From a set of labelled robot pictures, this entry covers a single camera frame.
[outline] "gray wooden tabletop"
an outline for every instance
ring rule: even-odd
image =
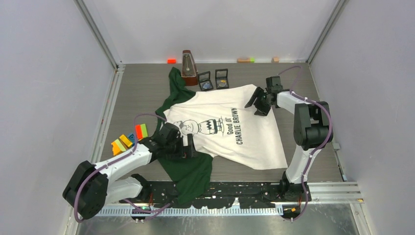
[[[247,84],[266,87],[265,78],[276,75],[285,68],[302,65],[303,72],[294,90],[296,93],[311,99],[318,99],[310,69],[306,63],[235,63],[235,64],[197,64],[199,72],[211,71],[214,79],[216,69],[229,69],[229,85],[231,88]],[[125,68],[120,89],[114,107],[114,113],[105,140],[101,160],[113,156],[111,142],[120,135],[128,135],[134,129],[133,118],[140,113],[153,113],[169,96],[168,73],[171,67],[181,68],[181,64],[131,64]],[[298,69],[292,69],[281,75],[284,88],[289,88],[294,81]],[[199,91],[199,86],[188,87]],[[295,151],[293,137],[293,115],[283,109],[273,109],[277,120],[281,141],[288,165]],[[142,117],[138,123],[146,123],[149,135],[156,128],[155,117]],[[211,181],[279,181],[285,169],[253,170],[245,165],[232,162],[222,157],[213,159]],[[147,180],[170,180],[158,161],[139,167],[133,171]],[[341,181],[340,171],[331,144],[316,157],[309,175],[309,182]]]

